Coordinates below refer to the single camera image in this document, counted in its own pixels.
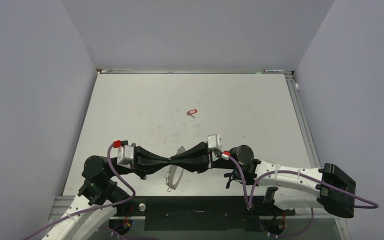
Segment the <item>red key tag with key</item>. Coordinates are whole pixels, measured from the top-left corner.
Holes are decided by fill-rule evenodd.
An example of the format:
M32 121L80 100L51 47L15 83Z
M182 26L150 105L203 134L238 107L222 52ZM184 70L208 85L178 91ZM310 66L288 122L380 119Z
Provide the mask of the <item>red key tag with key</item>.
M189 110L189 111L186 112L186 115L187 115L187 116L190 116L190 117L192 117L192 118L195 118L195 114L196 114L197 112L198 112L197 109L191 109L191 110Z

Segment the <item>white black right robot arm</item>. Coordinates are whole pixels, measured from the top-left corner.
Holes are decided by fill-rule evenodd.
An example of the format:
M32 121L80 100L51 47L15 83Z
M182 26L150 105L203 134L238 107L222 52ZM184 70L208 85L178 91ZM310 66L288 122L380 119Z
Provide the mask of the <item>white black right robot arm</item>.
M245 206L257 207L257 187L267 187L262 203L269 214L295 208L321 208L336 217L354 217L356 182L334 164L319 168L297 168L269 163L255 158L248 145L223 151L212 141L169 158L169 162L189 172L203 173L209 169L231 169L231 180L242 185Z

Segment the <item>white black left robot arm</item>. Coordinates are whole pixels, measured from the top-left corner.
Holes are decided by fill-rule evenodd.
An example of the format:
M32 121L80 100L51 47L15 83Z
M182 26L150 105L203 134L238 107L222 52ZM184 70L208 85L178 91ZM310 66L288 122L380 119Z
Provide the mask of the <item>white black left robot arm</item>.
M136 191L121 177L121 166L111 157L113 149L122 148L121 141L115 141L106 156L94 155L85 161L83 185L62 216L45 226L43 239L88 240L114 215L146 212L148 205L133 201Z

